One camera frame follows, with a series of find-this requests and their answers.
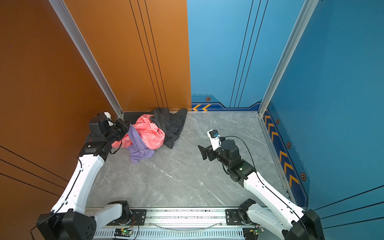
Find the purple cloth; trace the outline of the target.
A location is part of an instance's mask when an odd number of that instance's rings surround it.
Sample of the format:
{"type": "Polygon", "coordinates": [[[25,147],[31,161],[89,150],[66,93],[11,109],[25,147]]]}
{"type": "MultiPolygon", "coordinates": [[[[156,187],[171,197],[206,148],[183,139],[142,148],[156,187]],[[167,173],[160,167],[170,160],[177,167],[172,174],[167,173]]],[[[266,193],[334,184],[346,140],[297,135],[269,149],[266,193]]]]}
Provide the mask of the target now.
{"type": "Polygon", "coordinates": [[[146,146],[133,125],[130,125],[128,136],[132,142],[132,144],[127,147],[127,149],[130,151],[130,159],[132,164],[137,164],[140,160],[143,159],[150,159],[155,154],[154,150],[149,149],[146,146]]]}

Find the pink printed cloth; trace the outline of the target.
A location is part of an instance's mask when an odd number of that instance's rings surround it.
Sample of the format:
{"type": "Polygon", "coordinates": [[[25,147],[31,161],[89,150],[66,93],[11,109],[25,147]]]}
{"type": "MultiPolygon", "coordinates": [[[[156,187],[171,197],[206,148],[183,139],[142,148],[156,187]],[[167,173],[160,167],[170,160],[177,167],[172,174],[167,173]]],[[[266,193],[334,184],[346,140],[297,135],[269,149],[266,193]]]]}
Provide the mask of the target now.
{"type": "MultiPolygon", "coordinates": [[[[152,122],[151,117],[154,115],[144,114],[138,118],[135,124],[130,127],[129,132],[133,129],[139,134],[144,144],[151,150],[156,150],[164,144],[165,133],[155,123],[152,122]]],[[[116,141],[112,147],[117,149],[119,146],[127,148],[133,145],[129,136],[129,132],[123,137],[121,141],[116,141]]]]}

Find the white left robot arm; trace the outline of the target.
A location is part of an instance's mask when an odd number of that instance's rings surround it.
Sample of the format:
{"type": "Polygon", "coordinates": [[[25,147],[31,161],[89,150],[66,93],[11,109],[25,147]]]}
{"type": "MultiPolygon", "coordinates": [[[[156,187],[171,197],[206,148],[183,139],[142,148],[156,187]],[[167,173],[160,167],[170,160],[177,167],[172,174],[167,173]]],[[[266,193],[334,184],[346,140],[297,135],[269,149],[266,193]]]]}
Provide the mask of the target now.
{"type": "Polygon", "coordinates": [[[83,145],[74,173],[64,192],[48,214],[39,216],[36,229],[45,240],[91,240],[96,232],[115,220],[129,223],[132,218],[127,201],[115,201],[90,215],[86,202],[95,179],[112,154],[113,143],[120,141],[130,127],[122,119],[111,120],[108,112],[89,122],[90,135],[83,145]]]}

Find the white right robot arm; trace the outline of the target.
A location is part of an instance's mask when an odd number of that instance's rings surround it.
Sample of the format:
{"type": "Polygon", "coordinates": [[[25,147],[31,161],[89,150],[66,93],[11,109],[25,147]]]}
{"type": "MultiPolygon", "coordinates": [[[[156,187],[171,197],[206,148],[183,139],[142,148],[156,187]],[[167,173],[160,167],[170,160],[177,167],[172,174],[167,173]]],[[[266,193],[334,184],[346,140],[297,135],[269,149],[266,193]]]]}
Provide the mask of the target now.
{"type": "Polygon", "coordinates": [[[235,141],[222,137],[211,139],[211,145],[199,146],[203,160],[218,160],[230,176],[255,195],[268,209],[256,201],[246,200],[239,206],[240,219],[250,225],[259,224],[281,240],[323,240],[320,217],[304,210],[270,185],[256,168],[242,159],[235,141]]]}

